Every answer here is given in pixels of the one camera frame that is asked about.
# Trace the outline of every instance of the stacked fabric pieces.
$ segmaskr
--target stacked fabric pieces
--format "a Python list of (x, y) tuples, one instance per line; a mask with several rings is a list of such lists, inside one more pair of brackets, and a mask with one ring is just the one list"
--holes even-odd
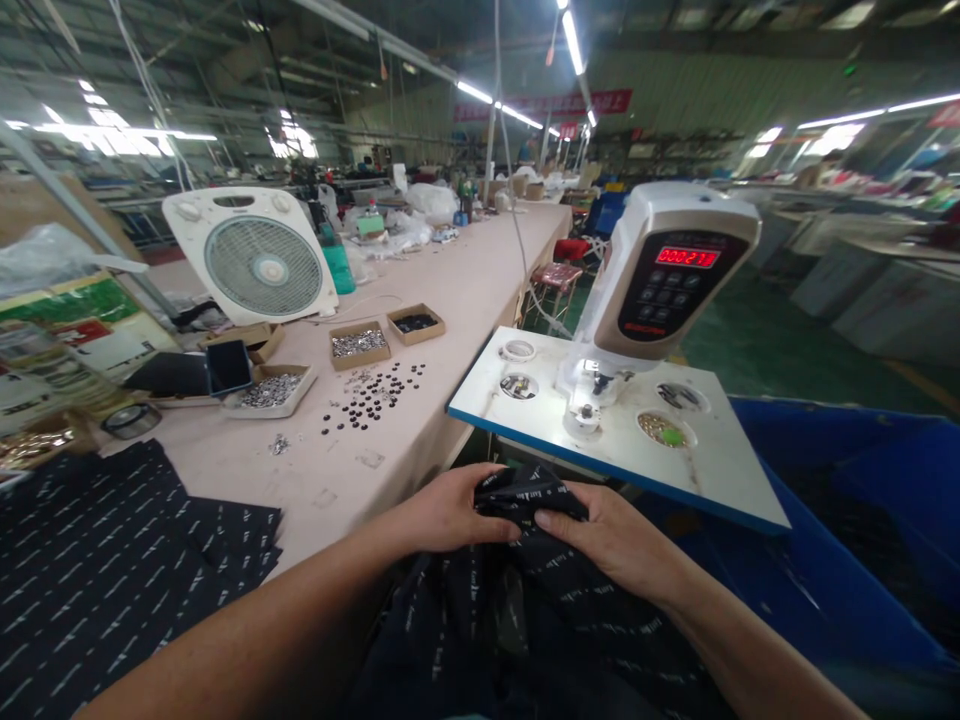
[(156, 441), (0, 498), (0, 718), (70, 717), (275, 567), (280, 510), (192, 498)]

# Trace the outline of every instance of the worker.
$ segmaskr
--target worker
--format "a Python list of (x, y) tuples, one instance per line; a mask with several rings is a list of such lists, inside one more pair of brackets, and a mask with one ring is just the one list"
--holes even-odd
[(536, 133), (527, 138), (527, 141), (520, 146), (517, 153), (517, 163), (520, 165), (533, 165), (537, 158), (537, 147), (539, 138)]
[(823, 184), (823, 175), (836, 168), (843, 160), (843, 153), (831, 150), (813, 165), (808, 165), (797, 173), (793, 186), (797, 190), (817, 190)]
[[(473, 510), (474, 488), (500, 469), (485, 463), (443, 473), (406, 502), (208, 617), (75, 717), (267, 716), (318, 639), (393, 563), (412, 553), (520, 538), (510, 521)], [(600, 486), (567, 486), (589, 510), (589, 520), (538, 510), (537, 524), (624, 590), (659, 606), (740, 718), (866, 718), (621, 496)]]

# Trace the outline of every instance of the blue plastic bin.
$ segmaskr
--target blue plastic bin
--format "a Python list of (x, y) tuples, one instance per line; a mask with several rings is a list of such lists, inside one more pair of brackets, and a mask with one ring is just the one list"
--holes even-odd
[[(878, 670), (954, 682), (960, 668), (950, 653), (781, 476), (813, 473), (829, 488), (831, 502), (854, 503), (867, 514), (889, 518), (891, 530), (879, 540), (905, 548), (917, 576), (915, 589), (956, 618), (960, 429), (939, 417), (803, 401), (732, 402), (793, 532), (767, 538), (702, 513), (692, 526), (691, 518), (678, 523), (678, 514), (694, 511), (652, 493), (645, 493), (638, 507), (668, 533), (673, 528), (677, 544), (819, 667), (858, 673), (869, 668), (866, 687), (874, 693), (884, 687)], [(833, 526), (846, 527), (842, 523)], [(679, 535), (678, 527), (685, 528)], [(851, 536), (856, 533), (853, 528)], [(897, 588), (901, 597), (903, 591)], [(944, 637), (941, 626), (935, 632)], [(860, 690), (862, 679), (859, 675)]]

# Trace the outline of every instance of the white table surface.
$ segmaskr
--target white table surface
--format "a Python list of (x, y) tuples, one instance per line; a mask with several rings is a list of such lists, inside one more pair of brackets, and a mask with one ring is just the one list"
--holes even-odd
[[(569, 207), (523, 205), (528, 212), (518, 219), (529, 273), (549, 261), (554, 242), (567, 236), (571, 213)], [(160, 424), (138, 438), (163, 444), (191, 495), (282, 508), (277, 544), (284, 552), (273, 575), (406, 499), (449, 466), (469, 436), (470, 427), (446, 415), (445, 405), (493, 329), (516, 317), (525, 278), (513, 221), (498, 217), (471, 225), (453, 242), (431, 243), (407, 257), (389, 261), (383, 277), (342, 297), (334, 322), (286, 326), (286, 339), (270, 364), (309, 364), (319, 375), (292, 417), (234, 420), (218, 408), (164, 410)], [(186, 261), (151, 268), (149, 276), (165, 291), (205, 291)], [(387, 328), (384, 314), (421, 302), (443, 318), (446, 334), (405, 347)], [(411, 365), (426, 367), (422, 376), (413, 376), (420, 389), (409, 385), (395, 408), (383, 410), (377, 422), (367, 421), (362, 431), (346, 421), (348, 413), (331, 407), (353, 398), (344, 393), (353, 371), (333, 369), (328, 332), (366, 322), (370, 315), (381, 323), (393, 357), (359, 370), (392, 373), (399, 361), (398, 372), (408, 377)], [(343, 430), (336, 429), (340, 422), (346, 423)], [(324, 428), (327, 435), (321, 434)], [(278, 433), (290, 448), (275, 456), (268, 446)], [(112, 441), (104, 454), (127, 445)]]
[[(500, 354), (511, 340), (529, 342), (536, 355), (509, 362)], [(497, 328), (457, 394), (450, 414), (604, 476), (637, 485), (678, 502), (768, 535), (790, 530), (790, 521), (757, 459), (739, 420), (712, 372), (664, 362), (637, 373), (617, 402), (600, 411), (600, 427), (574, 437), (563, 427), (567, 398), (554, 387), (557, 368), (571, 351), (568, 340)], [(510, 374), (539, 385), (535, 397), (517, 400), (500, 389)], [(658, 394), (660, 383), (693, 388), (707, 400), (703, 410), (677, 410)], [(646, 436), (637, 416), (654, 412), (690, 438), (690, 446), (669, 448)]]

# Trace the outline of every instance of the factory floor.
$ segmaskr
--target factory floor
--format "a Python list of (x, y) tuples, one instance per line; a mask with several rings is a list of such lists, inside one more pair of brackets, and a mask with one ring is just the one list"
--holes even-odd
[[(573, 330), (590, 293), (584, 274), (564, 317)], [(553, 302), (544, 304), (552, 308)], [(536, 311), (524, 328), (546, 332)], [(672, 358), (717, 374), (731, 395), (773, 396), (946, 415), (960, 420), (960, 373), (867, 355), (744, 267)]]

